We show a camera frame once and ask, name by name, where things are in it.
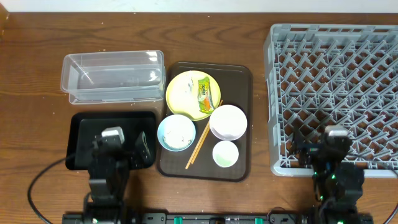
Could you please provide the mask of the blue bowl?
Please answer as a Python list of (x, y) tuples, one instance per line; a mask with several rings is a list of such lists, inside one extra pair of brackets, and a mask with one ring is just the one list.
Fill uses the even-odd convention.
[(196, 128), (189, 118), (173, 114), (164, 118), (157, 129), (160, 145), (172, 152), (180, 152), (192, 145), (196, 137)]

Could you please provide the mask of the pink white bowl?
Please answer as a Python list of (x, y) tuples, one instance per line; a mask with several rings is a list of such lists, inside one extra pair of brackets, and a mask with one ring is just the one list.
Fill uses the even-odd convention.
[(209, 120), (211, 132), (221, 140), (234, 141), (246, 132), (248, 120), (234, 105), (222, 105), (214, 110)]

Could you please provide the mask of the light green cup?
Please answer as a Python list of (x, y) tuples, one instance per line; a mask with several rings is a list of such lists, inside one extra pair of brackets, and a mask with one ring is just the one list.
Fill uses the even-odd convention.
[(219, 167), (227, 168), (237, 162), (239, 150), (231, 141), (220, 141), (214, 146), (212, 156)]

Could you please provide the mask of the green snack wrapper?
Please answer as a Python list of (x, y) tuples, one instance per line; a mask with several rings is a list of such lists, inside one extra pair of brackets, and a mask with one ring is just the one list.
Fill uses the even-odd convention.
[(202, 113), (210, 114), (214, 111), (214, 105), (211, 97), (210, 79), (205, 77), (198, 80), (198, 106)]

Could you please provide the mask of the white tissue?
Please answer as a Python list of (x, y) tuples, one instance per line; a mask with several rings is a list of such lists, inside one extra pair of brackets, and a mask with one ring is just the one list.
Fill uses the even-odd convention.
[(185, 77), (184, 85), (185, 85), (185, 93), (192, 94), (194, 84), (192, 77), (190, 75), (187, 75)]

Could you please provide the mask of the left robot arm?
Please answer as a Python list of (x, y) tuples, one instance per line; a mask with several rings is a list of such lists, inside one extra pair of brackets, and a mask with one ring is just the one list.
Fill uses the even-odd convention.
[(91, 192), (85, 199), (81, 223), (139, 223), (139, 215), (124, 203), (130, 171), (148, 167), (154, 161), (147, 134), (141, 131), (126, 143), (119, 126), (106, 128), (93, 140), (88, 165)]

